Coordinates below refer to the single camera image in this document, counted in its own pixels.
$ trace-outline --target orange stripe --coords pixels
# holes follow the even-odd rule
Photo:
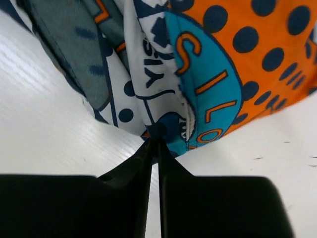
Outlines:
[[[203,136],[208,135],[208,134],[210,134],[210,133],[214,133],[214,132],[217,133],[217,136],[215,136],[213,139],[211,139],[211,140],[203,140]],[[222,129],[209,130],[209,131],[206,131],[206,132],[204,132],[204,133],[201,133],[201,134],[197,137],[197,141],[198,141],[199,143],[209,143],[209,142],[212,142],[212,141],[218,139],[218,137],[221,135],[221,133],[222,133]]]
[[[231,106],[234,106],[237,104],[237,101],[231,101],[231,102],[227,102],[227,103],[223,103],[223,104],[220,104],[218,106],[215,106],[213,108],[210,108],[206,111],[206,123],[209,123],[211,121],[211,113],[214,112],[214,111],[218,111],[220,109],[223,109],[223,108],[227,108],[227,107],[231,107]]]
[[[125,48],[125,42],[123,42],[121,45],[119,45],[116,49],[115,49],[115,51],[117,52],[117,53],[119,53],[121,50],[123,50]]]
[[[215,84],[219,83],[221,80],[225,79],[227,76],[228,76],[227,70],[224,70],[223,72],[221,72],[220,74],[218,74],[217,76],[209,80],[209,82],[197,88],[196,94],[202,94],[206,92],[208,89],[213,87]]]
[[[110,17],[110,15],[101,0],[95,0],[95,1],[101,9],[101,13],[95,17],[95,22],[98,24],[101,21],[106,20],[108,17]]]

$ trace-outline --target white surface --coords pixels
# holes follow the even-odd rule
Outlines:
[[[95,121],[37,40],[1,12],[0,22],[0,173],[99,176],[133,154],[140,138]],[[196,175],[269,177],[297,237],[317,237],[316,104],[317,94],[179,161]],[[157,166],[152,180],[146,237],[158,238]]]

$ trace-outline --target orange fabric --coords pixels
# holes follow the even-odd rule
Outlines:
[[[250,80],[259,84],[257,96],[244,102],[239,113],[239,115],[248,113],[248,120],[232,125],[226,134],[255,118],[279,111],[265,110],[266,104],[255,106],[256,99],[265,92],[270,90],[272,96],[279,95],[280,99],[286,99],[284,105],[286,107],[307,97],[309,90],[317,86],[317,65],[316,62],[314,63],[317,45],[308,39],[317,20],[316,0],[278,0],[274,12],[266,17],[254,13],[251,0],[196,0],[194,5],[183,14],[203,26],[204,14],[211,5],[222,6],[228,13],[226,25],[220,31],[213,33],[213,36],[232,58],[242,84]],[[287,21],[290,12],[300,5],[309,7],[311,11],[310,22],[304,32],[293,36],[287,30]],[[254,50],[241,54],[234,49],[232,39],[245,26],[251,26],[257,30],[259,42]],[[312,55],[310,58],[306,56],[306,42],[311,47]],[[262,68],[263,58],[271,49],[276,47],[283,47],[284,60],[276,70],[267,72]],[[295,62],[298,63],[296,70],[285,80],[280,81],[281,74]],[[295,81],[289,85],[286,85],[286,83],[299,71],[302,71],[302,73],[298,78],[305,75],[305,83],[300,85],[300,89],[293,90],[292,87]]]

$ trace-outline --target fabric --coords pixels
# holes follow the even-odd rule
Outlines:
[[[97,120],[163,137],[175,156],[317,90],[314,0],[1,0],[0,9],[40,40]]]

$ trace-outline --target black plastic piece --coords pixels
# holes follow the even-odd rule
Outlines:
[[[195,177],[164,141],[158,167],[162,238],[292,238],[274,185],[263,177]]]
[[[1,238],[143,238],[152,143],[101,176],[0,176]]]

